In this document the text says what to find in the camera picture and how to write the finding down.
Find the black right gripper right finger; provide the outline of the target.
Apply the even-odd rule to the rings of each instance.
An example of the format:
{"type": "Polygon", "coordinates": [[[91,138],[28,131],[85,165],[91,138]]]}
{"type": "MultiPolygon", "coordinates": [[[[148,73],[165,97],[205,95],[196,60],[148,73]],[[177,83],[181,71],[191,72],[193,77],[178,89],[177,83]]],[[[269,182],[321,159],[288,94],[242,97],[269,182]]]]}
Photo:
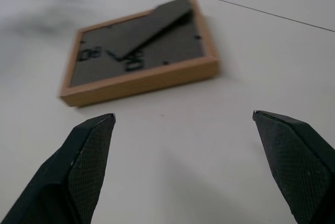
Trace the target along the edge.
{"type": "Polygon", "coordinates": [[[298,119],[256,110],[253,120],[297,224],[335,224],[335,149],[298,119]]]}

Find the wooden framed black board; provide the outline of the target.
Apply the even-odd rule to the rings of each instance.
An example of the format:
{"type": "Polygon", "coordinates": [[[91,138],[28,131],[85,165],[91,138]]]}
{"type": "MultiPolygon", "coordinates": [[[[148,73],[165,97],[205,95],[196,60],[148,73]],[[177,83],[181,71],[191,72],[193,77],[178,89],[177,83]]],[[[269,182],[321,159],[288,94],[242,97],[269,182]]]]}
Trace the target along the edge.
{"type": "Polygon", "coordinates": [[[163,11],[191,10],[125,57],[113,54],[125,33],[146,30],[150,11],[79,29],[60,98],[83,107],[216,76],[219,57],[198,0],[175,0],[163,11]]]}

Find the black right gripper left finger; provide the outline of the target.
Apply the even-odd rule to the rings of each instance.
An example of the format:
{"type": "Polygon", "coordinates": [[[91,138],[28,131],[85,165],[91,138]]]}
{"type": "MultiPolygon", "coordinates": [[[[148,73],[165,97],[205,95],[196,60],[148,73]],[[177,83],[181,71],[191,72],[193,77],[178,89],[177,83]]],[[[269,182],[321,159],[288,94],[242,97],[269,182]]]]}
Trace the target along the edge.
{"type": "Polygon", "coordinates": [[[38,168],[0,224],[91,224],[115,123],[110,113],[74,127],[38,168]]]}

